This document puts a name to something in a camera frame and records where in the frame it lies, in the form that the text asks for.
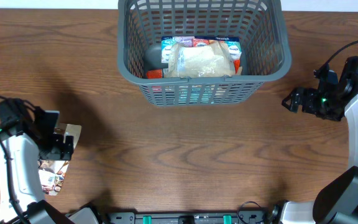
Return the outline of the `Pantree snack pouch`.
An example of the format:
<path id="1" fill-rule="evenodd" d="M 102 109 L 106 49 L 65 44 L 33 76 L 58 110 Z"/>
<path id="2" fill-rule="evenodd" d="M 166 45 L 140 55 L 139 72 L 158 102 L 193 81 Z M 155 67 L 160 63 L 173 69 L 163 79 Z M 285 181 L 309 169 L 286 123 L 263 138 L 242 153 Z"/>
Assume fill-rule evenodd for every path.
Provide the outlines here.
<path id="1" fill-rule="evenodd" d="M 55 134 L 73 136 L 73 148 L 75 148 L 80 138 L 81 125 L 60 123 L 55 128 Z M 61 191 L 69 163 L 69 161 L 38 161 L 40 183 L 44 194 L 56 196 Z"/>

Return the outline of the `teal wipes packet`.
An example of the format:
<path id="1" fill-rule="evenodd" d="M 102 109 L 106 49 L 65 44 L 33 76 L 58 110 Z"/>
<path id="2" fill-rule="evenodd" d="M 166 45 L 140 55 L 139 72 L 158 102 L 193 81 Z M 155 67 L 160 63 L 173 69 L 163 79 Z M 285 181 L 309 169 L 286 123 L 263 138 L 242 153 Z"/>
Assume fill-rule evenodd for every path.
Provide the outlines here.
<path id="1" fill-rule="evenodd" d="M 207 104 L 213 95 L 214 85 L 179 86 L 178 104 Z"/>

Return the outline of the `white snack pouch back side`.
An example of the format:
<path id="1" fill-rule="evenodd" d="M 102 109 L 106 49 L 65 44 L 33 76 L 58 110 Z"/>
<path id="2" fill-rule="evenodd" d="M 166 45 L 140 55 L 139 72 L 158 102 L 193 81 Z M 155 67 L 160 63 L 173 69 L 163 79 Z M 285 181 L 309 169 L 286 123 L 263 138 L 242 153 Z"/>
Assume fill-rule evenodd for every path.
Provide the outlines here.
<path id="1" fill-rule="evenodd" d="M 215 42 L 202 47 L 174 44 L 168 59 L 165 78 L 205 78 L 233 76 L 234 60 L 227 44 Z"/>

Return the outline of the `Kleenex tissue multipack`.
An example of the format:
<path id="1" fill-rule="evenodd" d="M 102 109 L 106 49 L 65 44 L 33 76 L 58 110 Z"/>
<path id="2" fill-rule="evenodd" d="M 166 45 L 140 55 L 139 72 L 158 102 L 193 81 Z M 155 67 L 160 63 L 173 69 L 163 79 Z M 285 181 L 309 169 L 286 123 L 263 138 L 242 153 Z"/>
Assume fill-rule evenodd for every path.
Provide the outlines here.
<path id="1" fill-rule="evenodd" d="M 222 42 L 228 46 L 233 60 L 239 60 L 242 49 L 237 37 L 213 37 L 213 36 L 164 36 L 161 38 L 161 62 L 168 63 L 172 47 L 175 44 L 183 44 L 185 47 L 202 47 L 213 42 Z"/>

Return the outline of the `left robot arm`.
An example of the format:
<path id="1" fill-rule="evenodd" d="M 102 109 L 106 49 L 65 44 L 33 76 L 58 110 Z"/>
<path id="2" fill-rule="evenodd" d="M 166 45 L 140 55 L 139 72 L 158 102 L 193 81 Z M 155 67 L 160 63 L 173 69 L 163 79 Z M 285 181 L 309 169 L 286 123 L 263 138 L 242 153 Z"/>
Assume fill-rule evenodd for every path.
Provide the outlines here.
<path id="1" fill-rule="evenodd" d="M 102 223 L 92 205 L 64 214 L 45 200 L 61 190 L 81 134 L 59 116 L 19 98 L 0 102 L 0 223 Z"/>

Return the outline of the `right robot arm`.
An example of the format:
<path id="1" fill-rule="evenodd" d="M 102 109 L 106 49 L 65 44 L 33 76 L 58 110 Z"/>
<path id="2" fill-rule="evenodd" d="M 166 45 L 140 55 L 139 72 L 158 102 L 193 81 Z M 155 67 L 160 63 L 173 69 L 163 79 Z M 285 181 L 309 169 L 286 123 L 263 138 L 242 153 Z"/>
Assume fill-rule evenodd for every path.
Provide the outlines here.
<path id="1" fill-rule="evenodd" d="M 349 130 L 348 169 L 310 202 L 276 205 L 271 223 L 358 223 L 358 56 L 349 57 L 337 76 L 328 65 L 314 71 L 317 88 L 295 88 L 282 105 L 289 111 L 330 121 L 346 119 Z"/>

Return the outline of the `orange cracker box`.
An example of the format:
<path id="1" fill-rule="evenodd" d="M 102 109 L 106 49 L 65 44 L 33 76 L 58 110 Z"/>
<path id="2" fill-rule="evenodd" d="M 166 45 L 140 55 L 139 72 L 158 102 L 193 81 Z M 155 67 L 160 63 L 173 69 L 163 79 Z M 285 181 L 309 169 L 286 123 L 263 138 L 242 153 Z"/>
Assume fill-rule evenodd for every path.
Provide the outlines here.
<path id="1" fill-rule="evenodd" d="M 242 73 L 242 67 L 240 66 L 240 62 L 241 62 L 240 60 L 234 61 L 234 68 L 235 68 L 236 75 L 240 75 Z M 169 74 L 168 68 L 163 68 L 163 69 L 159 69 L 159 70 L 149 70 L 146 73 L 146 77 L 148 79 L 161 79 L 161 78 L 166 78 L 168 74 Z M 161 86 L 153 86 L 152 91 L 153 92 L 162 92 L 162 87 Z"/>

